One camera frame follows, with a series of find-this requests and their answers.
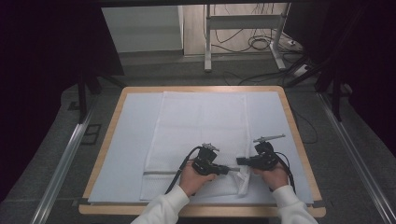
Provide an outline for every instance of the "white desk frame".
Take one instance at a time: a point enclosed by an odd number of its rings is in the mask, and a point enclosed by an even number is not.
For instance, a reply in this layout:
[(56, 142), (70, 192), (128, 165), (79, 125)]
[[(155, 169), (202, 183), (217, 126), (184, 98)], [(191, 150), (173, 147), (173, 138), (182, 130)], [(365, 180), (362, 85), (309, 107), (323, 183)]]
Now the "white desk frame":
[(275, 58), (279, 70), (285, 70), (282, 57), (279, 54), (278, 44), (285, 26), (290, 3), (287, 3), (280, 15), (232, 15), (211, 16), (210, 5), (206, 5), (206, 48), (205, 48), (205, 71), (212, 71), (212, 52), (210, 44), (210, 33), (212, 30), (234, 30), (234, 29), (276, 29), (274, 42), (270, 49)]

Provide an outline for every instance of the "white towel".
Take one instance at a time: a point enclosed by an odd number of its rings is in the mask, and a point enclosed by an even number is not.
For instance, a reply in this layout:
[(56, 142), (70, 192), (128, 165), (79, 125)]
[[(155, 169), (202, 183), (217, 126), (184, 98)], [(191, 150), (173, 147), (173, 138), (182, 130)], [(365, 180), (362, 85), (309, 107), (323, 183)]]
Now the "white towel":
[(243, 93), (165, 92), (146, 158), (141, 200), (164, 194), (184, 158), (202, 143), (220, 152), (215, 164), (239, 167), (207, 183), (196, 197), (246, 194), (249, 169), (236, 164), (250, 146), (247, 99)]

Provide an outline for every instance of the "person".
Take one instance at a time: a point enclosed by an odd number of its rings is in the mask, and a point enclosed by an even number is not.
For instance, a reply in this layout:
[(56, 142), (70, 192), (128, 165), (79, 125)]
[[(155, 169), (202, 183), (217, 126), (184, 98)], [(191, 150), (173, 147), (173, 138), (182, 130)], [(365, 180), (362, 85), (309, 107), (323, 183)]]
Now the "person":
[[(197, 192), (207, 181), (212, 181), (216, 175), (199, 175), (191, 167), (189, 161), (183, 169), (179, 185), (166, 195), (160, 195), (152, 200), (143, 213), (132, 224), (174, 224), (177, 223), (178, 213), (190, 202), (190, 196)], [(279, 163), (272, 171), (252, 169), (260, 175), (263, 181), (273, 190), (276, 199), (278, 215), (282, 224), (317, 223), (307, 212), (305, 203), (294, 194), (282, 165)]]

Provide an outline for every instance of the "white sleeve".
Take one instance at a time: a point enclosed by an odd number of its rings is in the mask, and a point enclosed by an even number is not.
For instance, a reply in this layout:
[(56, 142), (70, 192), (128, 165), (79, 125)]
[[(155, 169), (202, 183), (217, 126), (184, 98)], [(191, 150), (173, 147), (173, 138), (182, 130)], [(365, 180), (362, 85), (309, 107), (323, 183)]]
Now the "white sleeve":
[(178, 213), (189, 202), (190, 199), (183, 189), (175, 185), (169, 193), (153, 199), (132, 223), (175, 224), (178, 220)]
[(295, 195), (290, 185), (283, 186), (273, 192), (282, 224), (317, 223), (307, 212), (305, 203)]

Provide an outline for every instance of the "wall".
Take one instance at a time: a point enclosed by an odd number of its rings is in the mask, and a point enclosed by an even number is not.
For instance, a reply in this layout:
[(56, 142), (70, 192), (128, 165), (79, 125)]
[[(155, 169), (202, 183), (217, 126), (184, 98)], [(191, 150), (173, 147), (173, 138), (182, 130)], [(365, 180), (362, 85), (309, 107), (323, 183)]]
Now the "wall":
[(180, 7), (106, 7), (102, 11), (117, 52), (183, 48)]

